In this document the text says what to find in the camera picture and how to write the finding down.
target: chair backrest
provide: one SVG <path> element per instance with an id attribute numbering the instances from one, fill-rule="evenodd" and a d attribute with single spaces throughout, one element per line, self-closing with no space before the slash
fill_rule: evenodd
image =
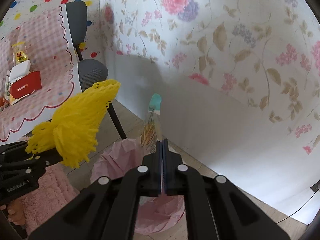
<path id="1" fill-rule="evenodd" d="M 73 46 L 84 41 L 87 33 L 87 6 L 83 1 L 66 3 L 68 22 Z"/>

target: snack package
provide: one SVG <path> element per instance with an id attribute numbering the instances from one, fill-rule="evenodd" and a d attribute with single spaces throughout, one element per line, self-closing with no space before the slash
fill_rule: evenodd
<path id="1" fill-rule="evenodd" d="M 153 94 L 150 103 L 147 119 L 143 127 L 142 135 L 140 136 L 140 145 L 148 152 L 156 151 L 157 141 L 162 141 L 162 133 L 160 126 L 160 106 L 161 96 Z"/>
<path id="2" fill-rule="evenodd" d="M 28 60 L 27 48 L 24 41 L 12 45 L 12 50 L 14 66 Z"/>
<path id="3" fill-rule="evenodd" d="M 10 105 L 42 88 L 40 71 L 31 71 L 28 75 L 18 77 L 10 83 Z"/>
<path id="4" fill-rule="evenodd" d="M 10 76 L 11 70 L 7 71 L 7 75 L 5 76 L 5 87 L 4 87 L 4 100 L 10 101 L 10 81 L 9 81 L 9 76 Z"/>

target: table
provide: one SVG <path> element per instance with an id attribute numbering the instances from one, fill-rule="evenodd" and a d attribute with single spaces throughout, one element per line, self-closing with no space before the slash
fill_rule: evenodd
<path id="1" fill-rule="evenodd" d="M 0 145 L 16 141 L 35 125 L 50 120 L 57 107 L 81 92 L 65 5 L 30 19 L 0 41 L 2 94 L 6 72 L 13 66 L 11 46 L 19 41 L 26 44 L 31 70 L 40 71 L 42 89 L 0 113 Z"/>

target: chair seat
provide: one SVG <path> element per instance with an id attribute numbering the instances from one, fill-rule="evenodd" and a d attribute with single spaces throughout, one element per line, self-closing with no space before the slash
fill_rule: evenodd
<path id="1" fill-rule="evenodd" d="M 94 83 L 104 81 L 108 77 L 107 67 L 95 59 L 85 59 L 78 62 L 78 72 L 82 92 Z"/>

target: pink trash bag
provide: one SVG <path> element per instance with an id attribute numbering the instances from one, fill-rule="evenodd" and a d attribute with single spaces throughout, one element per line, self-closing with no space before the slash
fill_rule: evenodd
<path id="1" fill-rule="evenodd" d="M 91 183 L 101 176 L 117 179 L 141 165 L 146 155 L 136 139 L 124 139 L 105 149 L 94 164 Z M 142 235 L 162 232 L 179 222 L 185 211 L 183 196 L 141 197 L 135 232 Z"/>

